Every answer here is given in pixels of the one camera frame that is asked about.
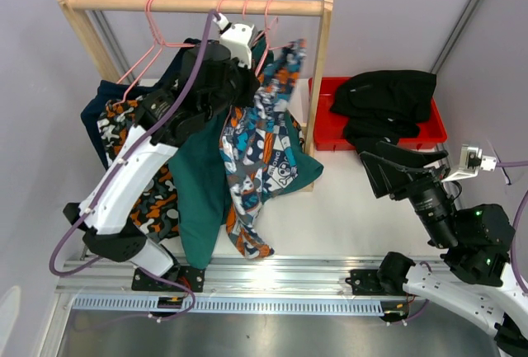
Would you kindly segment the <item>blue patterned shorts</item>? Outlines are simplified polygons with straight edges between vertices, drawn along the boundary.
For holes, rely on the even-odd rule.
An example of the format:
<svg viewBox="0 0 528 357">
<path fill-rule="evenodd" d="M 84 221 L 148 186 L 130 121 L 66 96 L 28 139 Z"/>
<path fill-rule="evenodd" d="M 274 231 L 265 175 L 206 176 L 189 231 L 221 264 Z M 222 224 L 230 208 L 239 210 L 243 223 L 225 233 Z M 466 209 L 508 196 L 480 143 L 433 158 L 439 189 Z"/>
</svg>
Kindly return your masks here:
<svg viewBox="0 0 528 357">
<path fill-rule="evenodd" d="M 255 222 L 264 200 L 280 195 L 298 176 L 285 118 L 305 57 L 304 39 L 283 47 L 258 76 L 252 104 L 230 109 L 220 135 L 219 153 L 232 199 L 226 232 L 247 259 L 274 254 Z"/>
</svg>

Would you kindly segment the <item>black shorts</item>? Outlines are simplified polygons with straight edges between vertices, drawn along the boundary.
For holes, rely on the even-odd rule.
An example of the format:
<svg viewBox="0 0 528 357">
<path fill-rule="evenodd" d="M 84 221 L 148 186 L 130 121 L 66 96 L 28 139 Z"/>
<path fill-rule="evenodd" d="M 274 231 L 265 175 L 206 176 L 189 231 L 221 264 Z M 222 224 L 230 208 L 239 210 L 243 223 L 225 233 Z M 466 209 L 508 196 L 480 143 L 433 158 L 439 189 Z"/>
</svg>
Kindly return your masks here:
<svg viewBox="0 0 528 357">
<path fill-rule="evenodd" d="M 378 142 L 396 145 L 414 139 L 431 118 L 436 75 L 419 70 L 379 70 L 358 74 L 341 84 L 330 111 L 347 117 L 343 138 L 358 153 Z"/>
</svg>

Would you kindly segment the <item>orange camouflage shorts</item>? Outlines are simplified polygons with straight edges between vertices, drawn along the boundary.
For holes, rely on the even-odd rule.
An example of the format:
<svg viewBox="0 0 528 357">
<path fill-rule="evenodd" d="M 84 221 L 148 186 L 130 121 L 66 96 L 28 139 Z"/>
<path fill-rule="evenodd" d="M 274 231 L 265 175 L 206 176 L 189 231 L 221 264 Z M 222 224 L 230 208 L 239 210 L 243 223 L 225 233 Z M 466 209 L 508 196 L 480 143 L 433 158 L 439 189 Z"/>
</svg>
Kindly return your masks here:
<svg viewBox="0 0 528 357">
<path fill-rule="evenodd" d="M 97 126 L 108 166 L 124 147 L 129 129 L 134 125 L 134 110 L 141 101 L 142 98 L 138 97 L 123 103 L 118 99 L 106 103 Z M 177 188 L 173 184 L 168 165 L 162 165 L 148 182 L 130 211 L 130 221 L 158 241 L 179 235 Z"/>
</svg>

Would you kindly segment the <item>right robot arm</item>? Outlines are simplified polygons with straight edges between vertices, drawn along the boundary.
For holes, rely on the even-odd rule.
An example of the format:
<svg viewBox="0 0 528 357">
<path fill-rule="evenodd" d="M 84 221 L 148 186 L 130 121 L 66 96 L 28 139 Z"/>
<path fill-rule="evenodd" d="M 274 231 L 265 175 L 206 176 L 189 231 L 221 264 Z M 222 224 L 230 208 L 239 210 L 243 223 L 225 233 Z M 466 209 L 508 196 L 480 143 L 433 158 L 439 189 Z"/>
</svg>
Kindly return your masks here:
<svg viewBox="0 0 528 357">
<path fill-rule="evenodd" d="M 424 226 L 429 245 L 461 286 L 444 282 L 405 255 L 390 251 L 376 273 L 378 287 L 388 295 L 425 298 L 487 333 L 505 356 L 527 354 L 527 284 L 514 261 L 516 221 L 499 204 L 457 209 L 445 185 L 492 171 L 495 157 L 465 144 L 459 167 L 440 161 L 445 150 L 432 153 L 400 148 L 386 141 L 358 143 L 356 151 L 378 198 L 408 200 Z"/>
</svg>

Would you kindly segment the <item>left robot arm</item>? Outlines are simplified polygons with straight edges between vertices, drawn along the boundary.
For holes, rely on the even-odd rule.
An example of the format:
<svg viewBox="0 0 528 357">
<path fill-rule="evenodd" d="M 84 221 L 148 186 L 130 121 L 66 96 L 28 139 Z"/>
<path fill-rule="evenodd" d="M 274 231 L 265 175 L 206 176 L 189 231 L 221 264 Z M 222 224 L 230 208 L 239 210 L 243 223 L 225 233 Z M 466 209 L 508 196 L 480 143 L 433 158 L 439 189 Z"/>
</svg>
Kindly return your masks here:
<svg viewBox="0 0 528 357">
<path fill-rule="evenodd" d="M 149 182 L 191 139 L 257 89 L 250 40 L 221 38 L 184 51 L 180 67 L 132 111 L 125 143 L 94 191 L 63 209 L 88 249 L 114 262 L 130 262 L 162 291 L 173 289 L 180 265 L 130 217 Z"/>
</svg>

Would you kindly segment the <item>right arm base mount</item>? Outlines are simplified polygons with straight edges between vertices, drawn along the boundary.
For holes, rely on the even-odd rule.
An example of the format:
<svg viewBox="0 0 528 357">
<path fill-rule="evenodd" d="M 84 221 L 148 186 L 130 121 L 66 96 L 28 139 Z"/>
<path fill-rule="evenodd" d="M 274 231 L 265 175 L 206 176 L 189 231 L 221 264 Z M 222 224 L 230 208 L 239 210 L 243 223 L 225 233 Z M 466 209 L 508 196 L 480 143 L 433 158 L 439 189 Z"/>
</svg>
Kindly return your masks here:
<svg viewBox="0 0 528 357">
<path fill-rule="evenodd" d="M 345 278 L 345 283 L 351 287 L 355 296 L 387 296 L 391 293 L 385 289 L 378 278 L 375 269 L 353 269 Z"/>
</svg>

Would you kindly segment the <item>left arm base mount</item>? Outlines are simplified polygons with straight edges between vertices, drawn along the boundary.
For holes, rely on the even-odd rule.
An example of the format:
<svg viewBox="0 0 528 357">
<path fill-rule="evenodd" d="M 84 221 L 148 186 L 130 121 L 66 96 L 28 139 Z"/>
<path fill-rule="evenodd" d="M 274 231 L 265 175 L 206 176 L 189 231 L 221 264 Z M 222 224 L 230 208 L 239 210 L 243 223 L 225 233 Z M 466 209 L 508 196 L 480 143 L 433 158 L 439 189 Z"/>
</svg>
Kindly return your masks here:
<svg viewBox="0 0 528 357">
<path fill-rule="evenodd" d="M 201 293 L 204 288 L 205 271 L 189 265 L 183 265 L 180 267 L 177 274 L 169 272 L 167 275 L 164 275 L 163 278 L 168 279 L 173 283 L 183 285 L 193 293 Z M 182 292 L 182 289 L 178 287 L 153 279 L 146 275 L 141 269 L 136 269 L 134 271 L 131 289 L 134 291 L 149 292 Z"/>
</svg>

